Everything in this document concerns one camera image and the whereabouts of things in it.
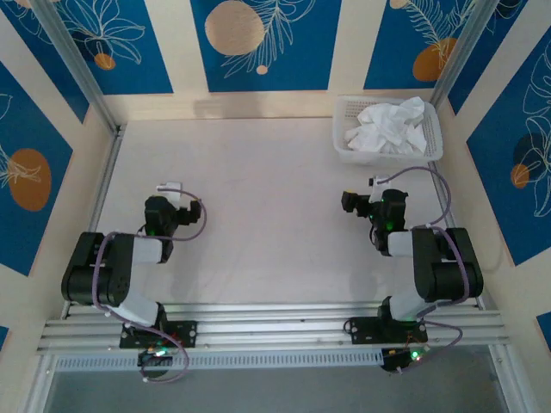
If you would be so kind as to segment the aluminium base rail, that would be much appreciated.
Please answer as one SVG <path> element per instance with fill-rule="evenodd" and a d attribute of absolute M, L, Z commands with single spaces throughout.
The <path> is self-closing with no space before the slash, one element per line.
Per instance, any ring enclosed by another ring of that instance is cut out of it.
<path fill-rule="evenodd" d="M 376 314 L 375 302 L 332 304 L 168 304 L 170 320 L 198 323 L 196 349 L 268 350 L 350 348 L 344 322 Z M 480 309 L 473 301 L 444 307 L 427 316 L 429 343 L 440 347 L 463 331 L 460 343 L 498 345 L 510 341 L 498 311 Z M 69 305 L 64 319 L 48 320 L 38 344 L 41 354 L 78 354 L 115 351 L 121 325 L 100 311 Z"/>

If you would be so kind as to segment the white perforated plastic basket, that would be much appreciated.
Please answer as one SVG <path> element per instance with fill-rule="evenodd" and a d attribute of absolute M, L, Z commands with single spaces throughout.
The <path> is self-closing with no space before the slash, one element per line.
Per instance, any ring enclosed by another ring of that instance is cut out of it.
<path fill-rule="evenodd" d="M 367 107 L 388 103 L 398 105 L 404 99 L 387 96 L 339 96 L 332 117 L 332 143 L 343 163 L 376 165 L 385 167 L 423 166 L 443 156 L 443 136 L 433 105 L 424 102 L 424 118 L 420 122 L 427 143 L 424 154 L 386 154 L 368 151 L 352 151 L 345 142 L 345 133 L 360 126 L 357 116 Z"/>

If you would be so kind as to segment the aluminium corner post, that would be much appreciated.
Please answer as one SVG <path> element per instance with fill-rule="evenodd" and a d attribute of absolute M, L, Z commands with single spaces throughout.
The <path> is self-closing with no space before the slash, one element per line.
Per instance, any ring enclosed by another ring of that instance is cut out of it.
<path fill-rule="evenodd" d="M 40 25 L 64 61 L 65 67 L 71 73 L 88 103 L 95 109 L 100 122 L 113 136 L 117 137 L 120 124 L 108 107 L 96 79 L 54 5 L 49 0 L 29 0 L 29 2 Z"/>
<path fill-rule="evenodd" d="M 491 19 L 498 2 L 499 0 L 474 0 L 473 13 L 467 19 L 430 97 L 430 104 L 435 109 L 439 109 L 447 99 L 449 92 L 484 32 L 486 24 Z"/>

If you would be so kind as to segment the white t-shirt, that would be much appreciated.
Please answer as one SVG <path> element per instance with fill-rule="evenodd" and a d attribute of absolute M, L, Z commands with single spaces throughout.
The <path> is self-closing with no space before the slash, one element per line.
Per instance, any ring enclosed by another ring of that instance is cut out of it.
<path fill-rule="evenodd" d="M 345 133 L 346 146 L 358 152 L 424 155 L 424 111 L 425 103 L 418 96 L 400 104 L 369 105 L 356 117 L 359 126 Z"/>

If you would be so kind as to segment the aluminium frame profile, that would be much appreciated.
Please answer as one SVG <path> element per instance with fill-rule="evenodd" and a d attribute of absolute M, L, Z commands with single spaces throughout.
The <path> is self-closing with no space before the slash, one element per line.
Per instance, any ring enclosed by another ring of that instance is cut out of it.
<path fill-rule="evenodd" d="M 505 345 L 490 345 L 489 350 L 509 413 L 524 413 L 523 401 Z"/>
<path fill-rule="evenodd" d="M 18 413 L 44 413 L 57 362 L 56 355 L 40 354 L 35 357 Z"/>

